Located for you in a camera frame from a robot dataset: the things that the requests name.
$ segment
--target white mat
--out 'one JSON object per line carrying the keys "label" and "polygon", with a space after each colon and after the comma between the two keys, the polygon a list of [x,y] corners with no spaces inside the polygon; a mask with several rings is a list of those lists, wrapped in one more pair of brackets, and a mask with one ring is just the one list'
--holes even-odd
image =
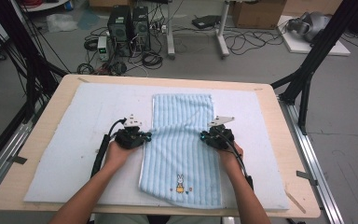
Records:
{"label": "white mat", "polygon": [[[288,209],[277,162],[254,92],[93,83],[84,83],[77,89],[43,154],[24,201],[67,202],[89,180],[96,149],[116,120],[133,113],[143,123],[143,131],[151,129],[152,95],[156,93],[211,94],[215,115],[236,118],[227,127],[233,130],[236,141],[244,148],[244,163],[254,179],[255,193],[264,208]],[[143,151],[137,150],[129,158],[113,177],[99,203],[170,206],[138,189],[142,157]],[[224,172],[222,189],[224,206],[236,207],[234,192]]]}
{"label": "white mat", "polygon": [[[293,17],[291,16],[281,16],[278,21],[278,25],[283,24],[286,21],[291,20]],[[278,27],[280,32],[284,32],[284,25]],[[283,40],[286,47],[289,49],[291,53],[310,53],[310,43],[305,41],[304,37],[298,35],[296,31],[287,31],[283,34]],[[351,53],[339,42],[337,41],[336,45],[330,50],[328,55],[336,55],[336,56],[350,56]]]}

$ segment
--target gray floor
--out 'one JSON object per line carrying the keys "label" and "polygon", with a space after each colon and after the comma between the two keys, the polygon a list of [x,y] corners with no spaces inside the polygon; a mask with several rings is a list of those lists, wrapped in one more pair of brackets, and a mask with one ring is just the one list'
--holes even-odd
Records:
{"label": "gray floor", "polygon": [[[61,9],[53,12],[65,13]],[[82,10],[70,12],[79,21]],[[189,24],[189,19],[178,19]],[[98,20],[88,30],[46,34],[71,71],[84,62],[84,37],[91,30],[105,26]],[[346,223],[358,223],[358,48],[345,40],[350,57],[327,57],[312,80],[307,128],[324,175]],[[165,59],[159,70],[147,70],[149,77],[221,80],[234,82],[272,83],[285,77],[304,61],[306,55],[289,53],[285,45],[265,46],[241,56],[221,60],[212,34],[184,33],[175,36],[178,51],[174,61]],[[52,63],[61,66],[47,50]],[[166,57],[166,49],[161,53]],[[142,69],[133,69],[128,76],[146,77]],[[10,60],[0,62],[0,133],[24,102],[21,84]],[[47,222],[51,213],[0,211],[0,223]],[[327,223],[325,216],[304,220]],[[273,223],[286,223],[273,218]]]}

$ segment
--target embroidered bunny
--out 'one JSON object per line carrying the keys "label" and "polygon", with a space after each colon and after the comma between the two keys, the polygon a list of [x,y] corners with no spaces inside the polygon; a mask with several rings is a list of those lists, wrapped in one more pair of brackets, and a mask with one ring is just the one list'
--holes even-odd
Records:
{"label": "embroidered bunny", "polygon": [[183,187],[183,175],[178,176],[178,185],[176,187],[176,192],[183,193],[185,188]]}

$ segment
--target towel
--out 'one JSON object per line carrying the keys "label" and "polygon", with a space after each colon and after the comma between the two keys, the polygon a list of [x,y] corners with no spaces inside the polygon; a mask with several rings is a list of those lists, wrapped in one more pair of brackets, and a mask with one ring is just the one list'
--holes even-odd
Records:
{"label": "towel", "polygon": [[153,104],[141,191],[178,206],[221,208],[218,155],[200,141],[200,132],[213,119],[211,95],[158,94]]}

